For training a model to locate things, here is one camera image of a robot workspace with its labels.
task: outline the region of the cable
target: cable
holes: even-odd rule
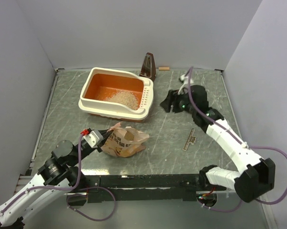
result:
[[[0,211],[0,214],[3,214],[5,211],[7,211],[7,209],[10,208],[12,206],[12,204],[14,204],[25,193],[28,193],[28,192],[35,190],[35,189],[39,189],[39,188],[41,188],[41,189],[55,189],[55,190],[60,190],[60,191],[72,191],[72,190],[74,190],[78,186],[78,184],[80,182],[80,178],[81,178],[81,140],[82,140],[83,136],[84,136],[84,134],[81,133],[80,138],[79,138],[79,142],[78,142],[78,176],[77,176],[76,184],[74,186],[72,186],[72,187],[55,187],[55,186],[47,185],[47,186],[36,186],[36,187],[28,188],[26,191],[23,191],[20,194],[18,194],[15,199],[13,199],[2,211]]]
[[[191,79],[191,75],[192,75],[192,69],[193,67],[191,67],[188,70],[188,96],[189,96],[189,100],[192,104],[192,106],[195,108],[195,110],[201,115],[203,116],[205,119],[207,119],[208,121],[212,122],[213,124],[216,124],[217,126],[219,126],[220,128],[222,128],[223,130],[225,130],[226,132],[228,132],[239,144],[243,144],[243,142],[241,142],[230,130],[226,129],[224,126],[222,126],[221,124],[219,124],[218,122],[216,122],[215,120],[213,120],[212,118],[208,117],[207,115],[205,115],[195,104],[195,102],[193,101],[192,98],[192,94],[191,94],[191,84],[190,84],[190,79]],[[268,147],[268,146],[250,146],[250,148],[252,149],[267,149],[267,150],[274,150],[279,152],[280,154],[282,154],[286,159],[287,159],[287,154],[285,152],[283,152],[280,149],[277,148],[273,148],[273,147]],[[285,197],[287,196],[287,188],[286,190],[283,192],[282,196],[272,202],[265,202],[259,199],[256,199],[256,201],[258,201],[259,203],[262,204],[268,204],[268,205],[273,205],[273,204],[277,204],[279,202],[281,202]]]
[[[242,200],[240,199],[240,202],[238,203],[238,205],[236,207],[234,207],[233,209],[230,209],[230,210],[221,210],[221,209],[215,209],[215,208],[210,208],[210,207],[207,207],[205,206],[204,204],[202,204],[200,201],[198,201],[201,206],[205,209],[208,209],[208,210],[211,210],[211,211],[217,211],[217,212],[223,212],[223,213],[230,213],[230,212],[234,212],[234,211],[237,211],[241,205],[242,205]]]
[[[85,197],[86,195],[74,194],[74,195],[72,195],[72,196],[67,197],[67,198],[66,198],[67,207],[70,208],[71,210],[73,210],[73,211],[79,213],[80,215],[86,217],[87,219],[92,220],[92,221],[98,221],[98,222],[99,222],[99,221],[105,221],[105,220],[109,219],[109,218],[114,214],[114,212],[115,212],[115,209],[116,209],[116,206],[117,206],[117,202],[116,202],[115,196],[114,196],[114,194],[113,194],[110,190],[108,190],[108,189],[106,189],[106,188],[104,188],[104,187],[87,187],[87,188],[80,189],[79,191],[89,190],[89,189],[93,189],[93,188],[101,188],[101,189],[107,191],[108,193],[110,193],[110,195],[111,195],[112,198],[113,198],[114,208],[113,208],[112,212],[111,212],[107,217],[105,217],[105,218],[103,218],[103,219],[94,219],[94,218],[91,218],[91,217],[85,215],[83,212],[81,212],[81,211],[79,211],[79,210],[73,208],[72,206],[70,206],[70,205],[68,204],[68,200],[69,200],[70,198],[72,198],[72,197],[74,197],[74,196],[83,196],[83,197]]]
[[[283,152],[281,149],[277,149],[277,148],[273,148],[273,147],[267,147],[267,146],[252,146],[251,148],[252,149],[267,149],[267,150],[277,151],[277,152],[281,153],[287,159],[287,154],[285,152]],[[256,199],[256,201],[258,201],[259,203],[262,203],[262,204],[273,205],[273,204],[277,204],[277,203],[281,202],[286,196],[287,196],[287,188],[283,192],[281,197],[279,197],[277,200],[274,200],[271,202],[266,202],[266,201]]]
[[[207,197],[207,196],[209,196],[210,194],[212,194],[214,191],[215,191],[215,187],[214,187],[209,193],[203,194],[202,196],[203,196],[203,197]]]

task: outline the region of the paper bag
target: paper bag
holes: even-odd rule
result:
[[[102,151],[118,157],[129,157],[144,150],[142,145],[149,138],[149,135],[132,127],[117,127],[101,147]]]

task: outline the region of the table surface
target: table surface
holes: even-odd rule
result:
[[[78,107],[81,89],[90,71],[60,70],[54,88],[47,118],[38,145],[33,174],[37,172],[51,151],[61,140],[77,144],[80,132],[87,128],[107,129],[117,120],[84,113]],[[139,74],[139,69],[130,71]],[[82,161],[85,175],[138,175],[138,174],[191,174],[208,165],[218,165],[236,170],[222,148],[192,121],[191,115],[182,112],[166,113],[159,103],[169,89],[178,89],[178,77],[184,70],[157,71],[154,81],[154,102],[148,117],[142,123],[124,122],[150,135],[142,152],[129,158],[113,157],[106,153],[91,153]],[[203,85],[208,93],[210,106],[218,109],[237,133],[236,121],[227,97],[224,81],[219,71],[194,70],[192,78]],[[192,128],[196,143],[183,151]]]
[[[218,194],[216,209],[233,209],[240,199],[237,194]],[[93,222],[66,208],[61,196],[38,214],[25,221],[24,229],[267,229],[260,203],[242,204],[231,213],[202,209],[197,201],[138,200],[119,201],[113,216],[104,222]],[[102,219],[110,214],[113,202],[85,204],[80,211]]]

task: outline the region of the metal bar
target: metal bar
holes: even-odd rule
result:
[[[69,71],[69,72],[76,72],[76,71],[84,71],[89,72],[92,70],[92,68],[74,68],[74,69],[58,69],[59,72]],[[121,70],[121,71],[140,71],[140,68],[109,68],[114,70]],[[187,71],[187,68],[170,68],[170,70],[173,71]],[[203,69],[203,68],[194,68],[194,71],[214,71],[213,69]]]
[[[196,192],[187,191],[182,187],[172,187],[168,189],[116,189],[109,188],[117,201],[128,200],[160,200],[160,199],[182,199],[183,201],[196,201]],[[112,197],[105,191],[89,192],[88,203],[100,203],[103,201],[112,201]]]
[[[161,188],[184,187],[196,191],[210,191],[213,186],[201,187],[199,174],[154,174],[154,175],[88,175],[86,185],[89,187],[101,186],[106,188]],[[217,191],[226,190],[225,187],[216,186]]]
[[[226,88],[226,85],[225,85],[225,81],[224,81],[224,78],[223,78],[223,74],[221,73],[221,79],[222,79],[222,82],[223,82],[223,86],[225,88],[225,92],[226,92],[226,95],[227,95],[227,98],[228,98],[228,102],[229,102],[229,105],[230,105],[230,108],[231,108],[231,112],[233,113],[233,117],[234,117],[234,120],[235,120],[235,123],[236,123],[236,126],[237,126],[237,131],[238,131],[238,134],[240,136],[240,138],[242,138],[241,136],[241,132],[240,132],[240,129],[239,129],[239,126],[238,126],[238,122],[237,122],[237,119],[236,119],[236,115],[234,113],[234,110],[233,110],[233,106],[231,105],[231,101],[230,101],[230,98],[229,98],[229,94],[228,94],[228,91],[227,91],[227,88]]]
[[[37,142],[35,144],[33,155],[32,155],[31,159],[34,159],[36,154],[37,154],[38,146],[39,146],[40,139],[41,139],[41,135],[42,135],[42,132],[43,132],[43,128],[44,128],[44,125],[45,125],[45,121],[46,121],[46,118],[47,118],[48,110],[49,110],[49,107],[50,107],[51,99],[53,97],[53,92],[54,92],[55,86],[57,84],[57,81],[58,81],[58,74],[56,72],[56,75],[55,75],[54,81],[53,81],[53,85],[52,85],[52,88],[51,88],[50,96],[49,96],[49,99],[48,99],[48,103],[47,103],[47,106],[46,106],[46,109],[45,109],[44,117],[43,117],[43,120],[42,120],[42,124],[41,124],[41,127],[40,127],[38,139],[37,139]]]

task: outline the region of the small wooden block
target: small wooden block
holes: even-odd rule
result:
[[[170,67],[159,67],[158,70],[160,70],[160,71],[169,71]]]

